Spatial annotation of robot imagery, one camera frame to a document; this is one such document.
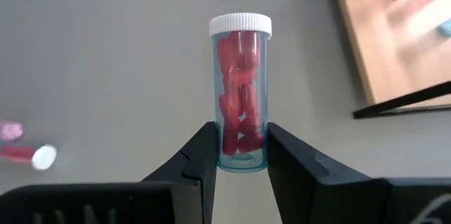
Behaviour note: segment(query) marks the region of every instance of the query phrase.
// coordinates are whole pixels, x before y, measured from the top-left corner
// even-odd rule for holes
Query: white cap
[[[210,37],[222,32],[253,30],[272,35],[271,19],[258,13],[229,13],[210,20]]]
[[[35,170],[46,170],[54,163],[56,158],[56,147],[45,144],[36,150],[33,158],[31,159],[31,164]]]

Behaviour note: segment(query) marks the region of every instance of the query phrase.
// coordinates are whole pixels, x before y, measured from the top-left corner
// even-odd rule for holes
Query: white bottle cap
[[[46,170],[54,163],[56,158],[56,147],[45,144],[36,150],[31,159],[31,165],[35,170]]]
[[[271,19],[258,13],[229,13],[210,20],[210,37],[222,32],[252,30],[272,35]]]

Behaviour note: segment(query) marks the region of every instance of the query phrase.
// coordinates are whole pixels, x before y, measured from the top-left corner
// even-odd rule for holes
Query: wooden board
[[[339,0],[369,104],[451,80],[451,0]],[[451,95],[408,108],[451,105]]]

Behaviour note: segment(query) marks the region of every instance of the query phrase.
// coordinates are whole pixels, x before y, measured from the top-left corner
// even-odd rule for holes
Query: gray table surface
[[[269,118],[371,176],[450,176],[451,113],[352,120],[362,90],[328,0],[0,0],[0,116],[56,144],[47,172],[0,162],[0,192],[138,181],[214,120],[208,21],[273,20]],[[267,172],[218,172],[214,223],[280,223]]]

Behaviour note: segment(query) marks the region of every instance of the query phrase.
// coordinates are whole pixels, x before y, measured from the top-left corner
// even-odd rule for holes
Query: prescription bottle
[[[231,13],[210,20],[213,42],[218,167],[234,173],[265,169],[267,41],[271,19]]]

